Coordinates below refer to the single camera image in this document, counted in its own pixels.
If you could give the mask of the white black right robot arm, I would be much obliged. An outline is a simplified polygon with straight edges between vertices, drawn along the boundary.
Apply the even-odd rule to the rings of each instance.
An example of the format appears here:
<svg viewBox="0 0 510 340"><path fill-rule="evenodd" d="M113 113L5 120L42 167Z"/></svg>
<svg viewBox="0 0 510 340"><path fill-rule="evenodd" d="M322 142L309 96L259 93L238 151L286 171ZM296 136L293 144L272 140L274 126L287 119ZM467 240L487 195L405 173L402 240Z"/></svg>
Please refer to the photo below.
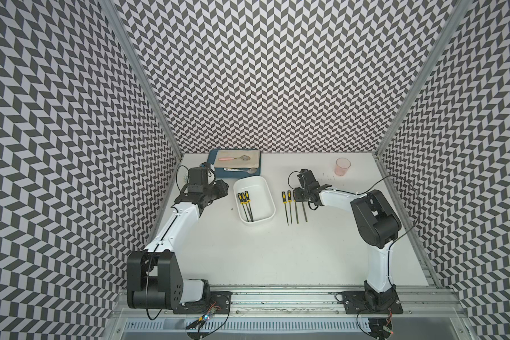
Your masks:
<svg viewBox="0 0 510 340"><path fill-rule="evenodd" d="M392 247L399 239L402 223L387 198L374 188L352 193L329 184L321 185L308 169L297 174L300 185L293 189L294 197L316 208L334 207L352 212L358 233L368 245L368 273L364 289L339 294L346 313L402 314L391 269Z"/></svg>

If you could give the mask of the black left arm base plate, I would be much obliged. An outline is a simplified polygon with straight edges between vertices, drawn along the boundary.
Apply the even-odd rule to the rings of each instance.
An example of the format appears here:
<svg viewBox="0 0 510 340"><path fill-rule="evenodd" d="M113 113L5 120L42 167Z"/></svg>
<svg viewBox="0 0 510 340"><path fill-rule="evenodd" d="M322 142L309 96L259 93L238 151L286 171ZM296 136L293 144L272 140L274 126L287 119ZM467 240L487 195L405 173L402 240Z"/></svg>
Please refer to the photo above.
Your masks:
<svg viewBox="0 0 510 340"><path fill-rule="evenodd" d="M232 293L229 291L206 292L196 302L182 303L173 310L180 315L203 315L210 309L215 309L218 315L228 314L230 311Z"/></svg>

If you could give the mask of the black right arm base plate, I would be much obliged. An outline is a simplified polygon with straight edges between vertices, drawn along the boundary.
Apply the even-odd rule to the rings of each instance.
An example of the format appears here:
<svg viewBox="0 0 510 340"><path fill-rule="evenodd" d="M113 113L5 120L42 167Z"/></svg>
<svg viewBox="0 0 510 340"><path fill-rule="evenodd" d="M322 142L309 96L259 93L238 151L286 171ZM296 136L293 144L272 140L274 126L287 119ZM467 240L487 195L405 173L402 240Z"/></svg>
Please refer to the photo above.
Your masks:
<svg viewBox="0 0 510 340"><path fill-rule="evenodd" d="M403 314L402 303L395 291L381 294L380 301L367 299L364 291L343 291L339 293L346 313L349 315Z"/></svg>

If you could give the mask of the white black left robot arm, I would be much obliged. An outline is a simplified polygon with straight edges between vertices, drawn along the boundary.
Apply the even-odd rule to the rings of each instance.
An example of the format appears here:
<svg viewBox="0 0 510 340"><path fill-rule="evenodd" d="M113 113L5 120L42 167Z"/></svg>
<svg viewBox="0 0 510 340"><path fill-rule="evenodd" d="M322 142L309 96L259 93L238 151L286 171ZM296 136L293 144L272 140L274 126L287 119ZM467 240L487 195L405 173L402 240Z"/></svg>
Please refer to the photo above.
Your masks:
<svg viewBox="0 0 510 340"><path fill-rule="evenodd" d="M134 251L127 258L127 304L130 308L175 310L182 305L208 304L207 280L185 279L178 254L204 209L227 196L228 189L229 185L222 180L182 188L163 229L142 251Z"/></svg>

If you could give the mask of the black yellow file tool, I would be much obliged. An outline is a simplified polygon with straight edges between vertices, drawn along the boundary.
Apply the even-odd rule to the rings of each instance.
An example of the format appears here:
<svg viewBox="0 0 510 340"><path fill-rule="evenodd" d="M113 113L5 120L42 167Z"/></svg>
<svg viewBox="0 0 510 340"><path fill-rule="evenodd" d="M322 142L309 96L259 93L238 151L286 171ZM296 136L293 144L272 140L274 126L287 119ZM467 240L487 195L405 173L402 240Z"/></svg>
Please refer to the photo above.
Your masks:
<svg viewBox="0 0 510 340"><path fill-rule="evenodd" d="M296 192L293 191L292 192L292 196L293 196L293 204L294 204L294 209L295 209L295 217L296 217L296 224L299 224L299 215L298 215L298 203L296 201Z"/></svg>
<svg viewBox="0 0 510 340"><path fill-rule="evenodd" d="M245 205L246 202L245 202L245 200L243 198L243 194L242 193L238 193L237 196L239 198L239 202L240 202L240 204L242 206L242 209L244 211L244 214L245 214L245 222L249 222L249 214L248 214L247 209L246 209L246 205Z"/></svg>
<svg viewBox="0 0 510 340"><path fill-rule="evenodd" d="M285 191L282 191L282 192L281 192L281 196L282 196L282 201L283 201L283 207L284 207L284 212L285 212L286 222L287 222L287 225L289 225L289 216L288 216L288 211L287 211L287 203L288 203L288 200L287 200L286 192L285 192Z"/></svg>
<svg viewBox="0 0 510 340"><path fill-rule="evenodd" d="M293 224L293 211L292 211L292 191L291 190L287 191L287 200L288 200L288 208L289 208L289 216L290 216L289 223L292 225Z"/></svg>
<svg viewBox="0 0 510 340"><path fill-rule="evenodd" d="M303 215L304 215L305 222L306 222L306 223L308 223L308 218L307 218L307 211L306 211L306 204L305 204L305 202L302 202L302 209L303 209Z"/></svg>
<svg viewBox="0 0 510 340"><path fill-rule="evenodd" d="M251 219L250 219L251 216L249 215L249 208L247 207L247 198L246 198L245 193L240 193L240 197L242 199L243 205L245 206L246 220L247 220L247 222L251 222Z"/></svg>
<svg viewBox="0 0 510 340"><path fill-rule="evenodd" d="M250 218L251 222L254 222L254 217L253 217L253 212L252 212L251 200L250 200L249 192L245 191L244 195L245 195L246 206L248 208L249 218Z"/></svg>

